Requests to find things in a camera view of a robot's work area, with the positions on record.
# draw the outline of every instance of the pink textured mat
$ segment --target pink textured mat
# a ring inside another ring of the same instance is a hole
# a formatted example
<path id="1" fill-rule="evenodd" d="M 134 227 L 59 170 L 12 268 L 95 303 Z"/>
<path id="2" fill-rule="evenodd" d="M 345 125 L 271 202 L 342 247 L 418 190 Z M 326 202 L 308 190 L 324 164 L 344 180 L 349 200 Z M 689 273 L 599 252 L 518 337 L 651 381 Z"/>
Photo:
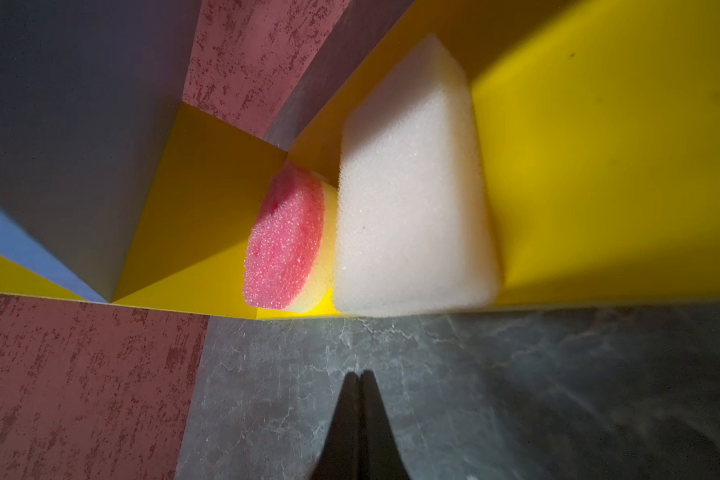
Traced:
<path id="1" fill-rule="evenodd" d="M 207 324 L 0 295 L 0 478 L 172 479 Z"/>
<path id="2" fill-rule="evenodd" d="M 263 138 L 349 0 L 203 0 L 183 101 Z"/>

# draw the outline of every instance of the melamine sponge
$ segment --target melamine sponge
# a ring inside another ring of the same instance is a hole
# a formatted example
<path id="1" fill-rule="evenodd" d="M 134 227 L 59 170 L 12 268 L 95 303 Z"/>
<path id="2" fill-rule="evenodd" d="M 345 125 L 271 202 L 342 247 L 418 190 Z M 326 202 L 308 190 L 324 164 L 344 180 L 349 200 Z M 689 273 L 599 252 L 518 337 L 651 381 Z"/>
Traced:
<path id="1" fill-rule="evenodd" d="M 344 125 L 336 284 L 342 312 L 489 304 L 499 278 L 464 72 L 426 37 Z"/>
<path id="2" fill-rule="evenodd" d="M 336 188 L 286 163 L 272 179 L 246 249 L 250 306 L 309 312 L 333 282 Z"/>

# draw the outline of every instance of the red textured surface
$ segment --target red textured surface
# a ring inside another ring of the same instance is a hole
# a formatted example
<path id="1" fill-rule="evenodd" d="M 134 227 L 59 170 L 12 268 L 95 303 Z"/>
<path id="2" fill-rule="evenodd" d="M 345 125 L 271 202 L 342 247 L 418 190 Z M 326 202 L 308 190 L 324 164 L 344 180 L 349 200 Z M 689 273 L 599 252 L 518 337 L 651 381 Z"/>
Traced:
<path id="1" fill-rule="evenodd" d="M 286 163 L 272 178 L 248 239 L 246 303 L 285 310 L 294 301 L 315 264 L 325 212 L 320 181 Z"/>
<path id="2" fill-rule="evenodd" d="M 166 478 L 207 316 L 0 295 L 0 478 Z"/>
<path id="3" fill-rule="evenodd" d="M 263 138 L 349 0 L 203 0 L 183 101 Z"/>

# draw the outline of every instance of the yellow wall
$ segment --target yellow wall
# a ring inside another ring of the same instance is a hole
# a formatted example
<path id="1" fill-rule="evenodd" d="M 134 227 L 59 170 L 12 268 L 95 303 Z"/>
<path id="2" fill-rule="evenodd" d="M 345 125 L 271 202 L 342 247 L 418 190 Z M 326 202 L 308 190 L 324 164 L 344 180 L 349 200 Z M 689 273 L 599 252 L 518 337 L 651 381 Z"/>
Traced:
<path id="1" fill-rule="evenodd" d="M 182 104 L 115 303 L 256 318 L 242 299 L 245 250 L 286 152 Z"/>
<path id="2" fill-rule="evenodd" d="M 0 293 L 83 300 L 79 296 L 0 256 Z"/>
<path id="3" fill-rule="evenodd" d="M 720 0 L 417 0 L 288 153 L 434 32 L 470 78 L 501 305 L 720 296 Z"/>

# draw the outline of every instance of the marble countertop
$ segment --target marble countertop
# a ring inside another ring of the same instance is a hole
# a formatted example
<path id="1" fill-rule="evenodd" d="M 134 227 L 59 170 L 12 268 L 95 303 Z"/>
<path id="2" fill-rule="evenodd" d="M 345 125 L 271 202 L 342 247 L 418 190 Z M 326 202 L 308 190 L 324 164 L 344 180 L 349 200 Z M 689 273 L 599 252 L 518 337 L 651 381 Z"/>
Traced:
<path id="1" fill-rule="evenodd" d="M 411 478 L 720 478 L 720 305 L 212 318 L 176 478 L 308 478 L 373 370 Z"/>

